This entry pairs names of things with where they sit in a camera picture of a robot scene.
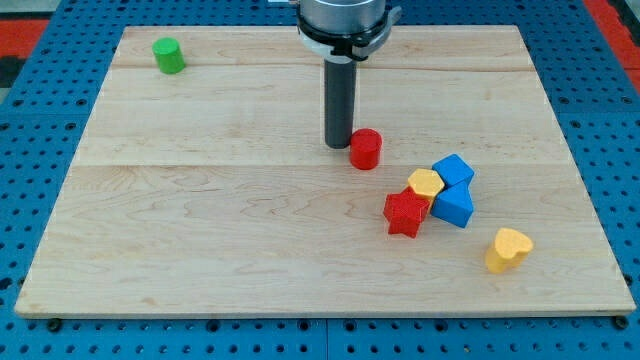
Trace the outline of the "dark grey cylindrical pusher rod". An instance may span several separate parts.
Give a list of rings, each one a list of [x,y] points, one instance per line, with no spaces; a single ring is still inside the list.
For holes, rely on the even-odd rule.
[[[332,149],[350,145],[357,67],[354,62],[324,62],[324,140]]]

